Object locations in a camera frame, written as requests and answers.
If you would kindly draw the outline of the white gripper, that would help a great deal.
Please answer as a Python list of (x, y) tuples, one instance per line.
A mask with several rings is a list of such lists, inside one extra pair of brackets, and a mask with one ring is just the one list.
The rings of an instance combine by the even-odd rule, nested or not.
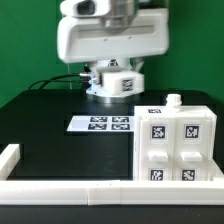
[(131, 24), (108, 28), (100, 18), (64, 17), (57, 30), (57, 53), (64, 63), (138, 58), (164, 54), (169, 46), (168, 10), (139, 10)]

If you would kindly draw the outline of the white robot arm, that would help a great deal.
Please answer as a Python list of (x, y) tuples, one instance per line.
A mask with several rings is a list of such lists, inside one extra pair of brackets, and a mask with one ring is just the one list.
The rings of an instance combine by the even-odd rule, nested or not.
[(143, 59), (169, 46), (169, 5), (159, 0), (63, 0), (57, 53), (85, 63), (88, 97), (120, 102), (144, 91)]

